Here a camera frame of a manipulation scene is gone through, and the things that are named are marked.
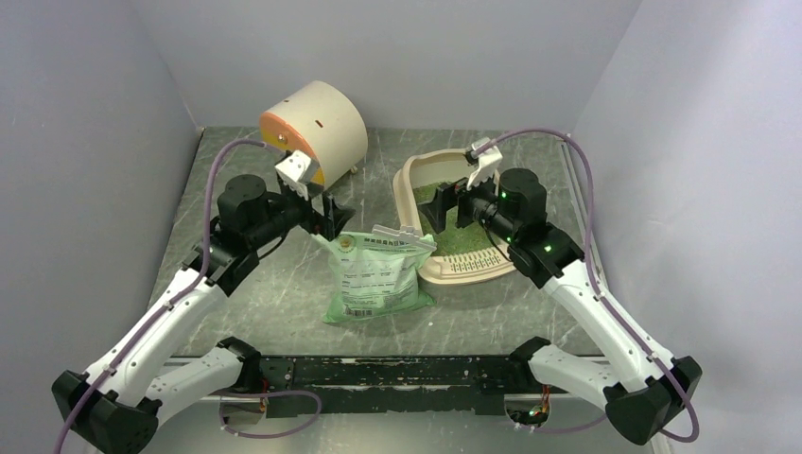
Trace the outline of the green cat litter bag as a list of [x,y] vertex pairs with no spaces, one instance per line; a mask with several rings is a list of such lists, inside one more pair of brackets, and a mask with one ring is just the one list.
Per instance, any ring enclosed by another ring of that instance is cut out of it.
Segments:
[[324,323],[370,320],[436,305],[421,289],[418,274],[437,249],[433,236],[412,242],[362,232],[314,238],[329,253],[335,288]]

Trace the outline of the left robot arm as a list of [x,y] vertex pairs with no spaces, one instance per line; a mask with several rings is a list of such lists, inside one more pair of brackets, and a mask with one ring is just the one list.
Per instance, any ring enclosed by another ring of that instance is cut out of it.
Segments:
[[260,353],[234,337],[169,374],[162,367],[292,229],[334,239],[355,213],[318,187],[271,192],[253,174],[232,178],[206,212],[200,242],[147,314],[85,371],[53,383],[66,427],[102,453],[142,451],[162,423],[210,393],[265,391]]

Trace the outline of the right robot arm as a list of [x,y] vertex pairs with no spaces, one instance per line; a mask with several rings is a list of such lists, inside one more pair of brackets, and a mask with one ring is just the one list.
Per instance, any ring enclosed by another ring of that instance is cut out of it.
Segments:
[[687,411],[693,424],[688,439],[694,441],[698,417],[689,401],[703,375],[700,364],[675,356],[623,309],[594,275],[583,249],[549,222],[547,198],[532,171],[513,168],[498,181],[442,183],[417,207],[437,233],[455,210],[456,227],[478,224],[502,240],[514,268],[564,307],[606,358],[601,365],[534,338],[513,353],[510,377],[520,391],[542,384],[580,397],[635,445],[646,445]]

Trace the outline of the beige litter box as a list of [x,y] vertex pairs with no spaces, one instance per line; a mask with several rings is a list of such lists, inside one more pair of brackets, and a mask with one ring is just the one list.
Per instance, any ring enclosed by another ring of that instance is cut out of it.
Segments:
[[[403,227],[423,230],[425,220],[419,214],[413,191],[434,183],[458,181],[468,177],[473,168],[459,148],[436,150],[413,155],[396,172],[392,180],[396,211]],[[440,286],[475,284],[496,279],[514,271],[514,265],[502,255],[506,245],[497,241],[494,246],[479,231],[481,246],[460,246],[454,253],[433,253],[419,270],[427,282]]]

